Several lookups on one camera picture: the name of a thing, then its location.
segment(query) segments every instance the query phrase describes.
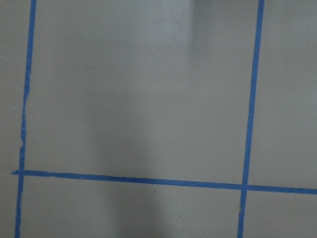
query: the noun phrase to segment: gray floor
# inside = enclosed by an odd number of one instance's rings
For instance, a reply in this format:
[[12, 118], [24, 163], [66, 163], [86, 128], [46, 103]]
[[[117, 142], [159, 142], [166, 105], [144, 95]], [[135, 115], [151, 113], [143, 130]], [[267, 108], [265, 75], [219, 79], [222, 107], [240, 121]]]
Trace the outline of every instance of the gray floor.
[[[25, 169], [241, 184], [258, 1], [39, 0]], [[0, 1], [0, 237], [14, 237], [30, 3]], [[317, 3], [264, 5], [249, 184], [317, 188]], [[21, 238], [235, 238], [240, 190], [25, 176]], [[248, 191], [244, 238], [314, 238]]]

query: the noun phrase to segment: vertical blue line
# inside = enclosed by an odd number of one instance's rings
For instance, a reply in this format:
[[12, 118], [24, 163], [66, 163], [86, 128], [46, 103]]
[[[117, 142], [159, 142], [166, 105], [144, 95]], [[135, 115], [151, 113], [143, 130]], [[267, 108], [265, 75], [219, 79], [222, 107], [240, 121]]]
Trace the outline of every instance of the vertical blue line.
[[240, 213], [239, 213], [237, 238], [243, 237], [244, 215], [245, 215], [245, 208], [246, 208], [246, 202], [247, 202], [249, 165], [250, 165], [250, 154], [251, 154], [251, 144], [252, 144], [253, 119], [254, 119], [254, 109], [255, 109], [255, 103], [256, 103], [256, 89], [257, 89], [257, 77], [258, 77], [263, 11], [264, 11], [264, 0], [259, 0], [256, 36], [255, 36], [254, 51], [253, 51], [249, 115], [248, 115], [248, 125], [247, 125], [246, 147], [245, 147], [245, 154], [244, 154], [244, 165], [243, 165], [243, 177], [242, 177], [242, 189], [241, 189], [241, 198], [240, 198]]
[[23, 108], [22, 108], [22, 124], [21, 124], [22, 146], [20, 148], [20, 159], [19, 159], [19, 170], [21, 171], [21, 173], [19, 173], [19, 180], [18, 180], [18, 195], [17, 195], [16, 216], [15, 216], [15, 238], [20, 238], [20, 228], [21, 228], [21, 201], [22, 201], [22, 192], [23, 192], [23, 184], [24, 184], [23, 172], [24, 172], [25, 139], [26, 139], [25, 109], [26, 109], [26, 101], [30, 91], [35, 10], [36, 10], [36, 0], [31, 0], [29, 33], [28, 33], [28, 48], [27, 48], [27, 54], [26, 54], [24, 95], [23, 95]]

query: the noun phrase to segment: blue line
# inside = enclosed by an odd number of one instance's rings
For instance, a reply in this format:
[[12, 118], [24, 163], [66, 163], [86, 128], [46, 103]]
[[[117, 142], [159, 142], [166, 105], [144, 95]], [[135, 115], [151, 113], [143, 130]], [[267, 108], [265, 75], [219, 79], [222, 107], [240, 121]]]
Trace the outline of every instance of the blue line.
[[316, 194], [317, 195], [317, 189], [296, 188], [296, 187], [248, 185], [248, 191], [283, 192], [283, 193], [299, 193], [299, 194]]
[[[19, 170], [20, 171], [24, 171], [24, 161], [25, 161], [25, 139], [26, 139], [25, 109], [26, 109], [26, 101], [28, 99], [29, 91], [30, 91], [30, 75], [31, 75], [31, 69], [32, 69], [32, 51], [33, 51], [33, 36], [34, 36], [34, 24], [35, 24], [35, 10], [36, 10], [36, 0], [31, 0], [29, 33], [28, 33], [28, 48], [27, 48], [27, 55], [26, 55], [24, 95], [23, 95], [23, 108], [22, 108], [22, 124], [21, 124], [22, 146], [20, 148], [20, 159], [19, 159]], [[24, 184], [24, 174], [20, 173], [19, 174], [19, 181], [18, 181], [18, 194], [17, 194], [17, 201], [16, 201], [15, 238], [20, 238], [21, 201], [22, 201], [22, 193], [23, 193], [23, 184]]]
[[250, 154], [251, 154], [251, 144], [252, 144], [253, 119], [254, 119], [254, 110], [255, 110], [255, 103], [256, 103], [256, 89], [257, 89], [263, 11], [264, 11], [264, 0], [259, 0], [256, 36], [255, 36], [254, 52], [253, 52], [249, 115], [248, 115], [248, 125], [247, 125], [246, 147], [245, 147], [245, 154], [244, 154], [242, 190], [241, 190], [241, 198], [240, 198], [240, 213], [239, 213], [237, 238], [243, 237], [244, 215], [245, 215], [245, 208], [246, 208], [246, 202], [247, 202]]
[[185, 181], [185, 180], [156, 179], [156, 178], [113, 177], [113, 176], [105, 176], [105, 175], [51, 173], [51, 172], [32, 171], [32, 170], [24, 170], [24, 171], [16, 170], [12, 174], [13, 175], [23, 174], [24, 176], [38, 176], [38, 177], [55, 177], [55, 178], [61, 178], [61, 179], [84, 179], [84, 180], [97, 180], [97, 181], [131, 182], [131, 183], [161, 184], [161, 185], [174, 185], [174, 186], [185, 186], [185, 187], [208, 187], [208, 188], [241, 190], [240, 184], [218, 183], [218, 182], [200, 182], [200, 181]]

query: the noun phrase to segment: horizontal blue line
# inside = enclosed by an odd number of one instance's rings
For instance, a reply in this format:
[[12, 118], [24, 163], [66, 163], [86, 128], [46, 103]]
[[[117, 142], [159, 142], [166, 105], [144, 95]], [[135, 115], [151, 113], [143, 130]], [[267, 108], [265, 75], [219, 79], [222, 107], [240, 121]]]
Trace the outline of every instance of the horizontal blue line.
[[[96, 181], [131, 182], [131, 183], [174, 185], [174, 186], [185, 186], [185, 187], [208, 187], [208, 188], [242, 190], [241, 184], [219, 183], [219, 182], [200, 182], [200, 181], [156, 179], [156, 178], [113, 177], [113, 176], [106, 176], [106, 175], [53, 173], [53, 172], [34, 171], [34, 170], [24, 170], [24, 171], [16, 170], [12, 172], [12, 174], [24, 175], [24, 176], [37, 176], [37, 177], [55, 177], [55, 178], [61, 178], [61, 179], [83, 179], [83, 180], [96, 180]], [[317, 189], [296, 188], [296, 187], [248, 185], [247, 190], [248, 191], [263, 191], [263, 192], [317, 194]]]
[[112, 182], [131, 182], [131, 183], [146, 183], [146, 184], [161, 184], [161, 185], [174, 185], [186, 187], [209, 187], [209, 188], [222, 188], [241, 190], [240, 184], [218, 183], [218, 182], [200, 182], [200, 181], [185, 181], [185, 180], [170, 180], [170, 179], [155, 179], [155, 178], [130, 178], [130, 177], [113, 177], [104, 175], [85, 175], [73, 173], [52, 173], [44, 171], [32, 170], [16, 170], [13, 175], [23, 174], [24, 176], [38, 176], [38, 177], [55, 177], [62, 179], [84, 179], [84, 180], [97, 180], [97, 181], [112, 181]]

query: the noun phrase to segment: blue grid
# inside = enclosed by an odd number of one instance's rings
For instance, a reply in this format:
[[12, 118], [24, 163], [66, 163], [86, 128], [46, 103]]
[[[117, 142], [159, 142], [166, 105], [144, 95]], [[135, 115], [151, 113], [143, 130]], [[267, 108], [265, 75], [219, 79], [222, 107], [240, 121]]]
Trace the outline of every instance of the blue grid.
[[25, 162], [25, 145], [26, 145], [25, 110], [26, 110], [26, 101], [29, 95], [30, 79], [31, 79], [35, 13], [36, 13], [36, 0], [31, 0], [27, 59], [26, 59], [26, 70], [25, 70], [25, 84], [24, 84], [24, 96], [23, 96], [23, 109], [22, 109], [22, 125], [21, 125], [21, 139], [23, 144], [20, 148], [19, 169], [12, 172], [13, 175], [17, 175], [19, 178], [17, 205], [16, 205], [15, 238], [20, 238], [21, 215], [22, 215], [21, 202], [22, 202], [24, 176], [55, 177], [55, 178], [61, 178], [61, 179], [84, 179], [84, 180], [98, 180], [98, 181], [112, 181], [112, 182], [129, 182], [129, 183], [160, 184], [160, 185], [173, 185], [173, 186], [240, 190], [241, 191], [241, 198], [240, 198], [241, 210], [239, 213], [237, 238], [243, 237], [245, 208], [246, 208], [246, 202], [247, 202], [247, 191], [317, 194], [317, 189], [261, 186], [261, 185], [248, 184], [253, 120], [254, 120], [255, 99], [256, 99], [256, 87], [257, 87], [257, 74], [258, 74], [259, 55], [260, 55], [261, 31], [262, 31], [262, 21], [263, 21], [263, 13], [264, 13], [264, 0], [259, 0], [259, 6], [258, 6], [242, 184], [155, 179], [155, 178], [113, 177], [113, 176], [103, 176], [103, 175], [52, 173], [52, 172], [44, 172], [44, 171], [25, 170], [25, 163], [24, 163]]

